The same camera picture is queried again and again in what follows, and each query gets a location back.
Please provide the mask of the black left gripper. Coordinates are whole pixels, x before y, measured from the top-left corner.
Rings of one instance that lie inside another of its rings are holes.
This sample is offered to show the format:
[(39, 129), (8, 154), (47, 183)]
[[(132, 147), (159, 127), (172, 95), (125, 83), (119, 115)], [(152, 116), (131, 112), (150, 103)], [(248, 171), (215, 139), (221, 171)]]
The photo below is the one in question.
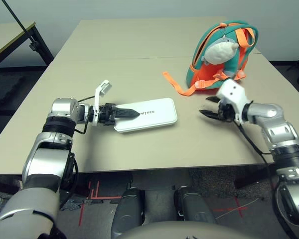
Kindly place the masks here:
[(133, 109), (116, 108), (115, 104), (106, 103), (103, 106), (99, 106), (98, 123), (102, 123), (105, 126), (113, 126), (115, 125), (115, 118), (134, 119), (139, 115), (140, 113)]

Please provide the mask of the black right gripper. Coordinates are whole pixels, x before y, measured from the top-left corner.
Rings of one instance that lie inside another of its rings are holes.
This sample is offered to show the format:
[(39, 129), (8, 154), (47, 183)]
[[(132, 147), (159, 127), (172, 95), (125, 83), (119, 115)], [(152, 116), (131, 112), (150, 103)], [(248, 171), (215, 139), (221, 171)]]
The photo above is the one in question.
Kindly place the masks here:
[[(220, 99), (217, 96), (209, 96), (206, 98), (206, 100), (214, 103), (218, 103), (220, 101)], [(224, 122), (234, 121), (236, 114), (231, 104), (223, 103), (220, 103), (218, 105), (218, 113), (214, 113), (210, 110), (199, 110), (199, 112), (210, 119), (220, 120)]]

